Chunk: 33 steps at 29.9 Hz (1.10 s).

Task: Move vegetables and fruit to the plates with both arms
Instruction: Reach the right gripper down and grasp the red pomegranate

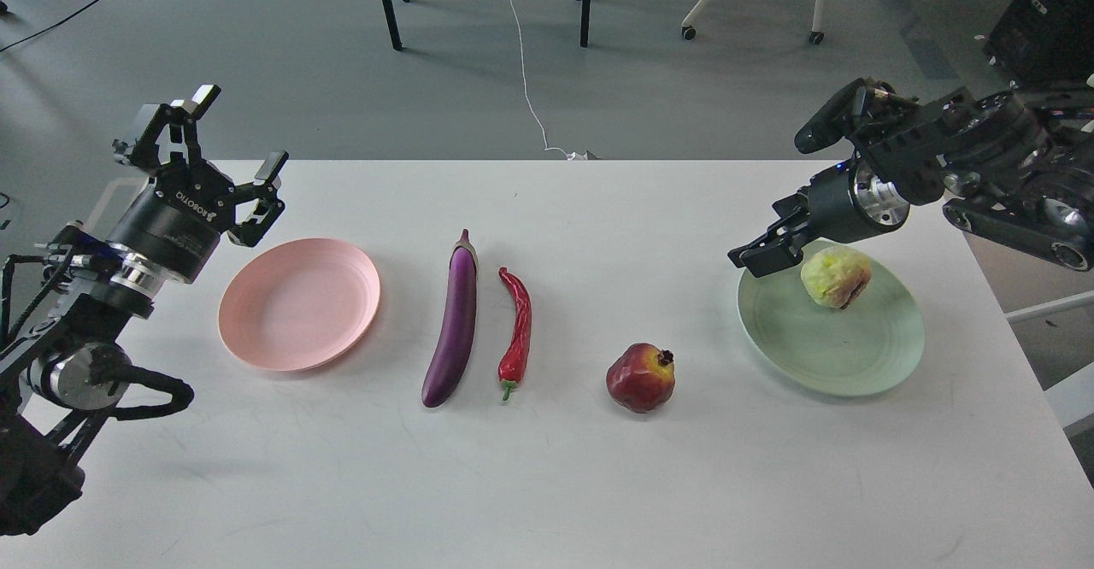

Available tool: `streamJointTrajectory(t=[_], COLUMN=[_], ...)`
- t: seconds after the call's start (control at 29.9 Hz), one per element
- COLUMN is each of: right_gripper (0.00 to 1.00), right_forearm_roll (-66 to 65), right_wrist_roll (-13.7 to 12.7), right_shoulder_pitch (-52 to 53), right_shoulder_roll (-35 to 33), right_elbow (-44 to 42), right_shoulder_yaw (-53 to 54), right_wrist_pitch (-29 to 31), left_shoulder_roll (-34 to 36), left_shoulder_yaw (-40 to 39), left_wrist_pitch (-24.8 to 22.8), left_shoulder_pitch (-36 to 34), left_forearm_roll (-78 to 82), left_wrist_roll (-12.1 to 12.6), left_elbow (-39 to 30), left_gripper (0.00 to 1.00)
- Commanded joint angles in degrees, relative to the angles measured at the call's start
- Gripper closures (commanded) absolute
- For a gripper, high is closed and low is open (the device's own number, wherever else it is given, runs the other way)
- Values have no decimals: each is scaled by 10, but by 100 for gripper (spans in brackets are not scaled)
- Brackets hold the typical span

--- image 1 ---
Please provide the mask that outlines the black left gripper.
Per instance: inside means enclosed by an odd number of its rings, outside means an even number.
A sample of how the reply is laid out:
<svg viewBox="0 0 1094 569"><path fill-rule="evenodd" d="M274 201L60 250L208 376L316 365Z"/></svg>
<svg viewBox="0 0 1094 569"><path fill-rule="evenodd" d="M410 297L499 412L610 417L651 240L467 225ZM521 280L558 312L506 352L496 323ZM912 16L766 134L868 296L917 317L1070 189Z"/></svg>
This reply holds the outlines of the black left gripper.
<svg viewBox="0 0 1094 569"><path fill-rule="evenodd" d="M234 186L216 167L189 171L206 161L197 121L220 94L218 85L203 84L191 98L146 104L129 132L113 141L114 161L149 178L107 241L136 251L183 284L203 270L224 231L234 244L253 249L286 210L279 198L279 173L290 156L286 151L271 152L248 184ZM231 210L216 201L223 196ZM255 204L251 214L233 224L232 210L249 202Z"/></svg>

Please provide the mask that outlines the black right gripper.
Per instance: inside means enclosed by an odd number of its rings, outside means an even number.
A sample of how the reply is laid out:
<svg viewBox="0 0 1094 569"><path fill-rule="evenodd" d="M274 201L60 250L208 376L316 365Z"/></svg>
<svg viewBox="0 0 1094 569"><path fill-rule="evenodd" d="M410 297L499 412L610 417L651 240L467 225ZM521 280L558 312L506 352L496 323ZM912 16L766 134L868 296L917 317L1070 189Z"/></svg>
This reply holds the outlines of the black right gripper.
<svg viewBox="0 0 1094 569"><path fill-rule="evenodd" d="M903 227L910 208L863 161L841 161L775 202L777 221L761 237L728 251L728 259L755 278L782 272L803 262L803 247L814 239L850 244L878 237Z"/></svg>

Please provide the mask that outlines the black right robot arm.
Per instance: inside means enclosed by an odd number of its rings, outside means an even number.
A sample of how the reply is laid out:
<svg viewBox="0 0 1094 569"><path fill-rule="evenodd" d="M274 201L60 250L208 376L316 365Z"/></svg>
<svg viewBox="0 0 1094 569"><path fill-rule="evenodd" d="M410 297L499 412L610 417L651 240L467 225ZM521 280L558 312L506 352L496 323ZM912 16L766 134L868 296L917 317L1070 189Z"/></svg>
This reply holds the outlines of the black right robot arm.
<svg viewBox="0 0 1094 569"><path fill-rule="evenodd" d="M1080 114L1078 98L1031 105L1015 91L974 98L957 89L921 104L856 79L794 138L804 154L847 141L851 156L775 202L777 221L728 258L758 278L781 272L817 239L875 239L913 206L942 202L962 232L1089 272L1091 133L1071 126Z"/></svg>

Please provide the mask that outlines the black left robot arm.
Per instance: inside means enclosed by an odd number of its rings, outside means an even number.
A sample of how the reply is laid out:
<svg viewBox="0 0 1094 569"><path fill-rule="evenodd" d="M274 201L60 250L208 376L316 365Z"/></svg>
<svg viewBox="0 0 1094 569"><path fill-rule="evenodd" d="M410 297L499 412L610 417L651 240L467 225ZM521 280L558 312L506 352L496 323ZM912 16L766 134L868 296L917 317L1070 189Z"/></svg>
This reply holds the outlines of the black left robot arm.
<svg viewBox="0 0 1094 569"><path fill-rule="evenodd" d="M82 493L79 460L109 419L183 413L194 390L133 365L117 342L129 320L148 320L167 281L191 284L223 235L253 247L286 205L288 153L268 156L236 184L203 156L197 124L220 94L144 105L115 160L146 187L108 239L67 223L36 255L3 264L3 503L5 537L32 535Z"/></svg>

